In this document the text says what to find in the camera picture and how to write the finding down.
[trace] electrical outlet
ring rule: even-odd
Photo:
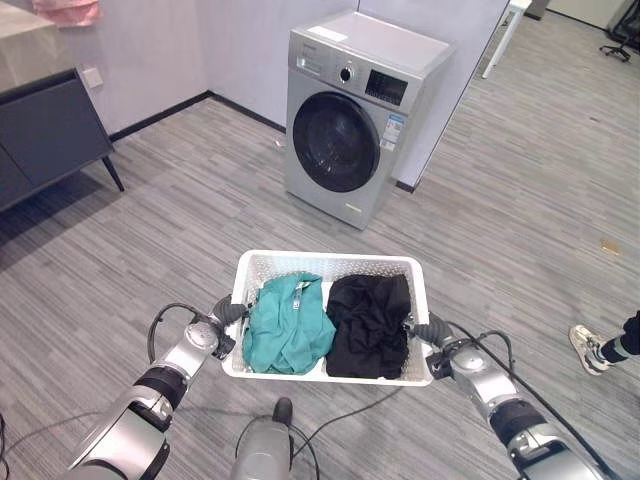
[[[96,88],[104,83],[96,67],[89,67],[82,70],[82,77],[88,88]]]

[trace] shoe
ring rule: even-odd
[[[600,346],[606,342],[600,335],[596,335],[584,325],[576,325],[569,330],[569,340],[578,352],[580,362],[587,373],[602,375],[609,369],[611,364],[600,354]]]

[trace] gray carpet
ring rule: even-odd
[[[432,311],[474,333],[507,331],[520,374],[623,478],[640,478],[638,363],[590,377],[566,336],[576,322],[615,335],[640,296],[640,57],[604,57],[606,42],[560,16],[525,18],[491,77],[473,81],[419,189],[394,189],[364,232],[287,196],[282,135],[213,100],[118,142],[124,194],[96,163],[0,214],[9,445],[106,408],[144,370],[155,312],[176,300],[208,308],[230,292],[244,251],[375,253],[421,262]],[[180,335],[184,318],[172,318],[159,349]],[[287,395],[310,432],[389,391],[233,380],[211,361],[177,415],[160,478],[227,478],[248,417],[196,407],[266,413]],[[14,478],[55,477],[90,424],[21,443],[8,455]],[[323,478],[517,476],[446,380],[405,388],[314,445]],[[307,453],[292,478],[312,478]]]

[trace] washing machine control panel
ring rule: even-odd
[[[422,79],[357,52],[292,32],[289,67],[370,102],[408,114]]]

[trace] pink cloth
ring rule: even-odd
[[[102,16],[98,0],[33,0],[33,10],[58,27],[86,27]]]

